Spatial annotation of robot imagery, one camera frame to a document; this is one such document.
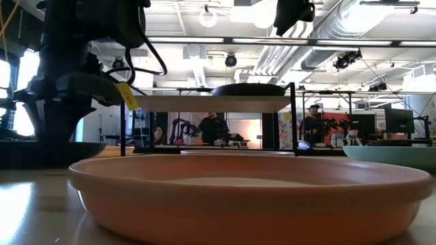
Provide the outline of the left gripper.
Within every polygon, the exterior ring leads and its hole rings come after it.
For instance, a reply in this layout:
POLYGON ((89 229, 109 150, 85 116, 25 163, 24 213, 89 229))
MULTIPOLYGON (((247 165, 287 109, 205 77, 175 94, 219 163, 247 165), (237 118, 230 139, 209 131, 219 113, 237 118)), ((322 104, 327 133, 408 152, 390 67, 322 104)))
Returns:
POLYGON ((78 122, 95 111, 91 103, 67 101, 37 101, 55 97, 100 97, 118 103, 121 96, 114 80, 102 73, 90 44, 96 39, 110 38, 125 48, 137 48, 144 43, 144 27, 133 24, 80 24, 60 40, 61 34, 44 33, 40 46, 40 66, 37 75, 24 89, 13 92, 13 100, 24 102, 25 110, 40 142, 67 142, 78 122))

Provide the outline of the dark navy plate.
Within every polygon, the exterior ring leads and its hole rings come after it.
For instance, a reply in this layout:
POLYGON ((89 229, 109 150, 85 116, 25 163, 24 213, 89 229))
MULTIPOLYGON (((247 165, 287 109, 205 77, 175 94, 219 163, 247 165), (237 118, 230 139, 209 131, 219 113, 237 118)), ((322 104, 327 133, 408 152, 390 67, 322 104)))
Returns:
POLYGON ((0 169, 56 169, 97 156, 101 142, 0 141, 0 169))

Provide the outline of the black plate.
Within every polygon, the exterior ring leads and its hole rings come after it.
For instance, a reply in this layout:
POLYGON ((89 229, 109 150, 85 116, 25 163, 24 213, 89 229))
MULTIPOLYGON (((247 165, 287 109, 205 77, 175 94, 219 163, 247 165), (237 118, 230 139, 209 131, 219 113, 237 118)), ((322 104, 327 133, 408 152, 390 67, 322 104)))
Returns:
POLYGON ((213 96, 284 96, 285 89, 274 84, 238 83, 219 86, 213 96))

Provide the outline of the terracotta orange plate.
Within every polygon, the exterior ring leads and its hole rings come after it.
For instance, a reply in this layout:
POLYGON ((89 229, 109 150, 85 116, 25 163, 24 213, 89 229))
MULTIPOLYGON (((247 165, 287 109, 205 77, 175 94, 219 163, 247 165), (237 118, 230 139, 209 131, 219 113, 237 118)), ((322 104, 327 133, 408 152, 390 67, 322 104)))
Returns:
POLYGON ((254 155, 147 155, 69 167, 96 223, 153 245, 374 245, 433 192, 419 169, 254 155))

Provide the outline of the light green plate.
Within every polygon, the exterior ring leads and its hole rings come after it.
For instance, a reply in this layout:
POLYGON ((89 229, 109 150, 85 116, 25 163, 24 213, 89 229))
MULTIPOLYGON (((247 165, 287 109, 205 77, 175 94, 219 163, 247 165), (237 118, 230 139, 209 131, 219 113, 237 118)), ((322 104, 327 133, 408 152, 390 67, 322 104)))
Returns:
POLYGON ((436 174, 436 147, 344 146, 343 151, 355 161, 400 165, 436 174))

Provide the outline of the wooden shelf with black legs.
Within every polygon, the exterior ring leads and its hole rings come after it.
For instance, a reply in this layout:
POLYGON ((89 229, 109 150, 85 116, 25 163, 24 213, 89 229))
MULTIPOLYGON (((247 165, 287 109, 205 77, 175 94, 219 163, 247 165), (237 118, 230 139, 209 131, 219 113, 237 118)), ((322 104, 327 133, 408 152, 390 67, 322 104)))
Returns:
POLYGON ((278 111, 295 104, 293 82, 283 87, 284 96, 134 95, 139 108, 149 112, 231 112, 272 115, 272 149, 279 149, 278 111))

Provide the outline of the yellow tag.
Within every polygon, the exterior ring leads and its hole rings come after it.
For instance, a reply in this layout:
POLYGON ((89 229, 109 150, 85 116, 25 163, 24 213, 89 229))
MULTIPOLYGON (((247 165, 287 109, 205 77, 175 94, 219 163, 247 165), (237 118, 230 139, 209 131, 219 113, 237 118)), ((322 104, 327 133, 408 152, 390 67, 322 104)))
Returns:
POLYGON ((126 82, 120 82, 116 84, 116 88, 120 92, 125 105, 129 111, 133 111, 139 108, 136 98, 133 96, 130 86, 126 82))

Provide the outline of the person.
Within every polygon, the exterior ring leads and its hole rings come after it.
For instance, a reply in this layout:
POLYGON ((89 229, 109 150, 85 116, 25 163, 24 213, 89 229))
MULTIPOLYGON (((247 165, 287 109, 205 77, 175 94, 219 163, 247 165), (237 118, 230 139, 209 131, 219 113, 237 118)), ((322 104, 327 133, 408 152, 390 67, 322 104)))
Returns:
POLYGON ((322 117, 318 112, 319 108, 318 105, 311 105, 308 109, 309 114, 300 123, 299 138, 311 145, 322 143, 322 117))
POLYGON ((227 122, 218 117, 216 112, 208 112, 198 125, 198 131, 202 133, 204 144, 214 145, 215 140, 224 138, 228 132, 227 122))

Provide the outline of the overhead crossbar with light strips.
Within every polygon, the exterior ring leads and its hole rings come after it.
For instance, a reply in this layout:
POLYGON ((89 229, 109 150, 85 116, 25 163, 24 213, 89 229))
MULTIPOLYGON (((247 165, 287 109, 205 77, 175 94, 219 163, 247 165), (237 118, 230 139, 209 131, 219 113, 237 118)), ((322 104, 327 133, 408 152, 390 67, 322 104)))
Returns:
POLYGON ((359 47, 359 48, 436 48, 436 40, 424 39, 313 39, 278 37, 197 37, 197 36, 149 36, 156 44, 223 44, 223 45, 269 45, 313 47, 359 47))

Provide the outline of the black background monitor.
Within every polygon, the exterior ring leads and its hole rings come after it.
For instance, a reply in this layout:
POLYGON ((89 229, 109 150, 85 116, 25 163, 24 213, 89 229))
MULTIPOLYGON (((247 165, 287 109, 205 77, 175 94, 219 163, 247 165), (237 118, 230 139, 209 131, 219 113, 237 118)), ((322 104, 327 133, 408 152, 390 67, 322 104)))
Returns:
POLYGON ((384 113, 387 133, 415 133, 414 114, 411 110, 388 108, 384 113))

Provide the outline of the silver ceiling air duct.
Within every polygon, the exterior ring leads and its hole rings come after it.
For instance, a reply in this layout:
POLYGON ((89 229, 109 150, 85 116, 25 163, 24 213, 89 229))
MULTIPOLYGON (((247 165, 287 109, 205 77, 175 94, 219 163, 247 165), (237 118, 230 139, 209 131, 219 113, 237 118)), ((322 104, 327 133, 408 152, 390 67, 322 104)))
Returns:
MULTIPOLYGON (((292 29, 294 37, 315 39, 354 39, 376 27, 388 11, 382 7, 361 5, 365 0, 340 0, 331 13, 310 34, 292 29)), ((329 48, 308 46, 265 46, 253 75, 276 76, 280 82, 301 82, 337 53, 329 48)))

